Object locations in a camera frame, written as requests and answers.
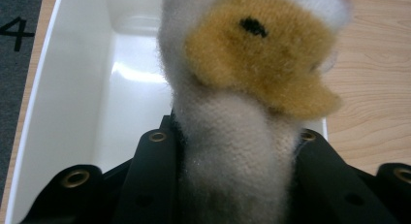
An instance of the plush toy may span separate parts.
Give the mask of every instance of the plush toy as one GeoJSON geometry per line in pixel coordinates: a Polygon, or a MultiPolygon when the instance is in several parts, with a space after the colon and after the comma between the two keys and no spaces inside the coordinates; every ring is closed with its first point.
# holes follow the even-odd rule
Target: plush toy
{"type": "Polygon", "coordinates": [[[348,0],[163,2],[159,44],[186,141],[184,223],[283,222],[301,124],[340,105],[319,68],[348,0]]]}

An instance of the white fluffy fur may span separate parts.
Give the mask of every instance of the white fluffy fur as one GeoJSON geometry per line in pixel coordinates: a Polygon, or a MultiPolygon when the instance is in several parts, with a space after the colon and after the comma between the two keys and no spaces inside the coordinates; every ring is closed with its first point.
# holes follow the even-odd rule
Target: white fluffy fur
{"type": "MultiPolygon", "coordinates": [[[[160,50],[187,138],[179,184],[184,223],[280,223],[300,123],[251,96],[200,84],[187,69],[183,42],[215,0],[163,1],[160,50]]],[[[332,29],[342,24],[332,16],[338,2],[296,1],[332,29]]]]}
{"type": "Polygon", "coordinates": [[[350,4],[346,0],[293,1],[323,20],[333,32],[341,29],[350,19],[350,4]]]}

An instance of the number 4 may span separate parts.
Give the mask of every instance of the number 4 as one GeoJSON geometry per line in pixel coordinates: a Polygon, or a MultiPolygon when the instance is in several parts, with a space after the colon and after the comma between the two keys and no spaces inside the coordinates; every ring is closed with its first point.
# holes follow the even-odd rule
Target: number 4
{"type": "Polygon", "coordinates": [[[26,22],[27,22],[26,20],[23,20],[20,17],[17,17],[13,21],[0,27],[0,35],[16,37],[15,51],[20,51],[21,41],[23,37],[34,37],[34,33],[24,32],[26,22]],[[18,24],[18,31],[16,32],[7,31],[9,28],[13,27],[15,24],[18,24]]]}

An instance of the white plastic bin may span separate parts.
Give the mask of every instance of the white plastic bin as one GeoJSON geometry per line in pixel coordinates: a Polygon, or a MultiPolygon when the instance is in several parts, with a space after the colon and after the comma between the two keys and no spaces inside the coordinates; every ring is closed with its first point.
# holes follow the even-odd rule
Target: white plastic bin
{"type": "MultiPolygon", "coordinates": [[[[7,223],[60,171],[133,157],[171,111],[156,42],[161,0],[57,0],[24,122],[7,223]]],[[[326,135],[323,123],[310,128],[326,135]]]]}

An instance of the gray mat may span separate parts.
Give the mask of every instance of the gray mat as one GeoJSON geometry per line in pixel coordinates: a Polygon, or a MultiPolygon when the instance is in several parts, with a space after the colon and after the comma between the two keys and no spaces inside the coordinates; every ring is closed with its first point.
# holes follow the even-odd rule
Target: gray mat
{"type": "Polygon", "coordinates": [[[42,0],[0,0],[0,200],[42,0]]]}

